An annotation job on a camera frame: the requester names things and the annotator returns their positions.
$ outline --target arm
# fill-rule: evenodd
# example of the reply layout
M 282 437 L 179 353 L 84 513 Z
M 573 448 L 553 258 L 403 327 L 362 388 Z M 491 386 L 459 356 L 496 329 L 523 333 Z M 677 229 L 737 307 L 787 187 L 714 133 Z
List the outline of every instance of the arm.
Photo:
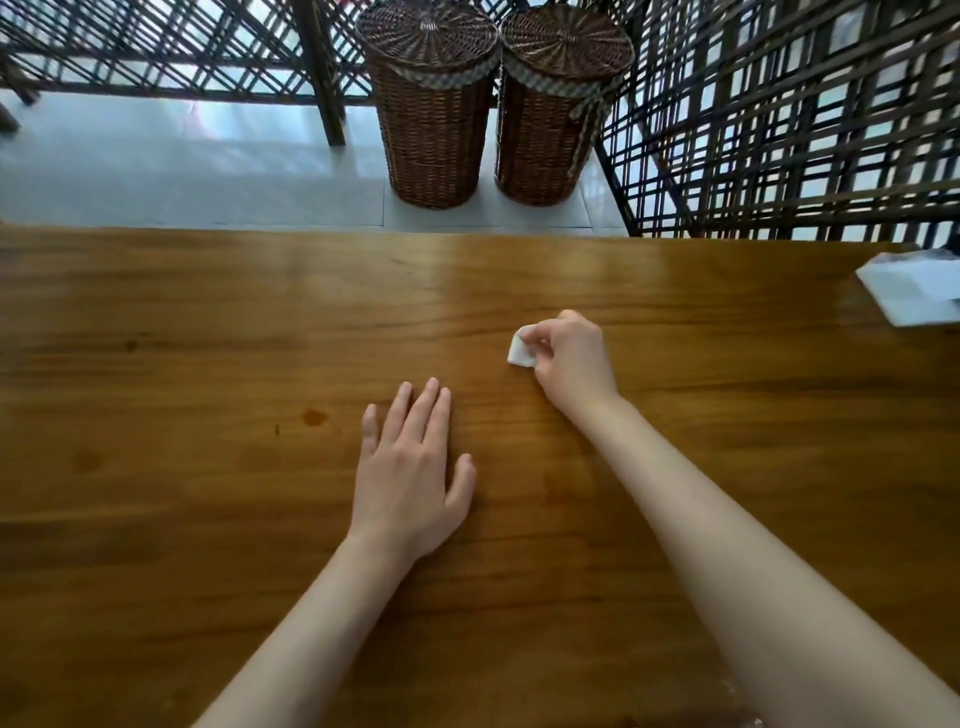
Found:
M 564 311 L 525 340 L 547 397 L 633 496 L 773 725 L 960 725 L 960 698 L 947 685 L 617 395 L 599 327 Z
M 446 490 L 450 392 L 438 390 L 430 379 L 409 407 L 400 385 L 382 435 L 367 408 L 347 537 L 194 728 L 316 725 L 407 571 L 463 522 L 476 470 L 462 455 Z

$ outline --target wood grain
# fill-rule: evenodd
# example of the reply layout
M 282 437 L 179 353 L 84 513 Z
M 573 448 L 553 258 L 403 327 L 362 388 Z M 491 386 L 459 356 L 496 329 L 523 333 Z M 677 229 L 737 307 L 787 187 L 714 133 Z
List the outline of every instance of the wood grain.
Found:
M 649 528 L 505 355 L 574 307 L 648 418 L 960 687 L 960 336 L 851 244 L 0 229 L 0 724 L 183 726 L 345 533 L 359 421 L 454 393 L 464 527 L 330 726 L 749 714 Z

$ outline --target floor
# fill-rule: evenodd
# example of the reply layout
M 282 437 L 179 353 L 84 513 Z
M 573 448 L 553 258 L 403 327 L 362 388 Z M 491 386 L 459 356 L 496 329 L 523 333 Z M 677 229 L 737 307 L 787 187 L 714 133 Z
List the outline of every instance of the floor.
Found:
M 24 224 L 194 229 L 353 229 L 626 235 L 592 159 L 560 205 L 514 203 L 493 181 L 495 119 L 477 193 L 449 210 L 403 203 L 371 108 L 347 113 L 333 149 L 312 107 L 45 93 L 0 138 L 0 219 Z

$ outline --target wicker basket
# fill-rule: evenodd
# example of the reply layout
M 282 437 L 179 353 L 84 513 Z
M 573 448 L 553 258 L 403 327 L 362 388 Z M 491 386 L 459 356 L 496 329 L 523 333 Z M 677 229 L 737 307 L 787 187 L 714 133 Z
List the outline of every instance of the wicker basket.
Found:
M 396 194 L 435 209 L 466 202 L 500 61 L 496 27 L 466 3 L 379 0 L 356 28 Z
M 576 188 L 634 49 L 606 15 L 552 3 L 510 16 L 501 35 L 496 183 L 555 205 Z

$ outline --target basket lid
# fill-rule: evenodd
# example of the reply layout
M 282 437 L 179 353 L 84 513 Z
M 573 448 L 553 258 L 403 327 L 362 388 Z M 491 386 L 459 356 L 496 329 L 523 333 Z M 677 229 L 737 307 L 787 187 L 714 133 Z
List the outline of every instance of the basket lid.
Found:
M 357 35 L 367 50 L 419 71 L 453 71 L 488 58 L 496 26 L 467 3 L 378 0 L 360 13 Z
M 514 13 L 501 31 L 518 60 L 566 81 L 612 78 L 634 62 L 627 34 L 597 11 L 550 3 Z

